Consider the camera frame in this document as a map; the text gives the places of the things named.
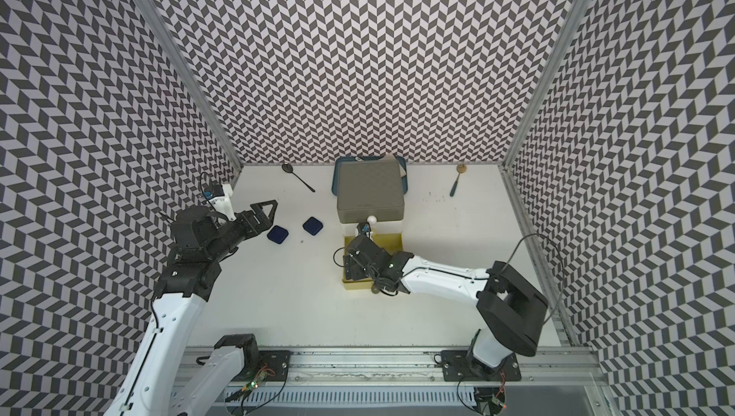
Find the navy brooch box one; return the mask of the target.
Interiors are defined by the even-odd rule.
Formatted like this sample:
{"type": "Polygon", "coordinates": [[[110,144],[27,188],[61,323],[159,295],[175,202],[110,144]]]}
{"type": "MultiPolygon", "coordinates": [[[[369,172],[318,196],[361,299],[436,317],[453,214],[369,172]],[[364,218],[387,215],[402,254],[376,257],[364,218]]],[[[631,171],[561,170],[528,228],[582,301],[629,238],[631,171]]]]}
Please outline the navy brooch box one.
{"type": "Polygon", "coordinates": [[[267,234],[267,239],[277,245],[281,245],[289,236],[289,231],[280,226],[273,226],[267,234]]]}

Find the yellow bottom drawer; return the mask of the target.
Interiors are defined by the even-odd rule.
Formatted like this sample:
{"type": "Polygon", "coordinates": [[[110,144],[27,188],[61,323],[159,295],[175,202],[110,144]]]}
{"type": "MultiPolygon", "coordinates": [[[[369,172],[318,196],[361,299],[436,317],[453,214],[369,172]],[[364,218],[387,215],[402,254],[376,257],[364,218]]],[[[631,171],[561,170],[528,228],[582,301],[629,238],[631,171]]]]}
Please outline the yellow bottom drawer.
{"type": "MultiPolygon", "coordinates": [[[[372,240],[376,245],[393,254],[403,250],[403,241],[401,233],[389,234],[373,234],[372,240]]],[[[371,290],[373,281],[359,272],[360,268],[348,261],[348,253],[346,248],[340,249],[337,262],[342,266],[342,284],[348,291],[371,290]]]]}

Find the navy brooch box two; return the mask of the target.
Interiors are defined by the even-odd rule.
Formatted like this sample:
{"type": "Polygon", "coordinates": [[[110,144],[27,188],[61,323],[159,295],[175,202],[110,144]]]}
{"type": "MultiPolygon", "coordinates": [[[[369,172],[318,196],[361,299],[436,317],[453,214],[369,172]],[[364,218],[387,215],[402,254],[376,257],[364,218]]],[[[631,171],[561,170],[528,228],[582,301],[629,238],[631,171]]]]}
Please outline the navy brooch box two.
{"type": "Polygon", "coordinates": [[[302,224],[302,228],[309,233],[312,236],[316,236],[319,234],[323,229],[323,222],[315,217],[309,217],[304,224],[302,224]]]}

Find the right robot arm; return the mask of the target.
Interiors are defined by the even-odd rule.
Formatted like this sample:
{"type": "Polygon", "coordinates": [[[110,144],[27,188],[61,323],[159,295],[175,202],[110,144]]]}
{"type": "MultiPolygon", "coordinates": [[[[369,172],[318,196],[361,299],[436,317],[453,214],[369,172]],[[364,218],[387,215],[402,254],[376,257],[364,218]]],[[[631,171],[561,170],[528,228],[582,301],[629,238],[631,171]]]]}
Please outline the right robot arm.
{"type": "Polygon", "coordinates": [[[485,324],[465,353],[475,376],[489,378],[511,356],[538,351],[549,301],[505,261],[489,269],[459,268],[407,251],[389,253],[359,235],[344,248],[342,267],[349,279],[370,280],[379,294],[433,295],[475,308],[485,324]]]}

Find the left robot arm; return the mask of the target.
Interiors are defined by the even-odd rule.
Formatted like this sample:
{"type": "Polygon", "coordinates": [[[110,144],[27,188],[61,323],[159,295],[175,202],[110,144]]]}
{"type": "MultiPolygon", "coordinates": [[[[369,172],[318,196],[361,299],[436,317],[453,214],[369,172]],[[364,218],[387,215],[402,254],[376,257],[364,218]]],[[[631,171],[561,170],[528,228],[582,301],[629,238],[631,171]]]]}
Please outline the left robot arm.
{"type": "Polygon", "coordinates": [[[254,371],[260,351],[252,334],[222,337],[179,393],[175,378],[189,337],[238,246],[273,227],[278,203],[255,203],[232,217],[212,206],[179,211],[170,223],[173,244],[154,286],[151,318],[109,415],[204,415],[241,372],[254,371]]]}

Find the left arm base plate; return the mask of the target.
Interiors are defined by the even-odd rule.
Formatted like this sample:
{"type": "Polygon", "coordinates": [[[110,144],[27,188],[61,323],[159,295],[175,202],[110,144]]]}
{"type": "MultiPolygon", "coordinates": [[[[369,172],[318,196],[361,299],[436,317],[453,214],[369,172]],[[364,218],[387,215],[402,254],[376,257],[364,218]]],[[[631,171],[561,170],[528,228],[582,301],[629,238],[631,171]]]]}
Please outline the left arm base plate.
{"type": "Polygon", "coordinates": [[[234,377],[234,381],[251,382],[258,372],[264,371],[265,383],[283,383],[289,372],[291,358],[292,352],[287,349],[261,351],[254,362],[246,364],[245,368],[234,377]]]}

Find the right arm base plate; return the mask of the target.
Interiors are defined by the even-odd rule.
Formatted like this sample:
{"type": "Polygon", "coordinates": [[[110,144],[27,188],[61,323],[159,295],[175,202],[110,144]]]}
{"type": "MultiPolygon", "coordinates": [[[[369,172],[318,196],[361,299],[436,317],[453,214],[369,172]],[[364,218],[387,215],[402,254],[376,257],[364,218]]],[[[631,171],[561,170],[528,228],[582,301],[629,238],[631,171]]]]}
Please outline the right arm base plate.
{"type": "Polygon", "coordinates": [[[441,368],[444,381],[449,383],[522,381],[520,364],[515,354],[503,359],[497,367],[491,367],[471,358],[467,350],[445,349],[438,354],[438,366],[441,368]]]}

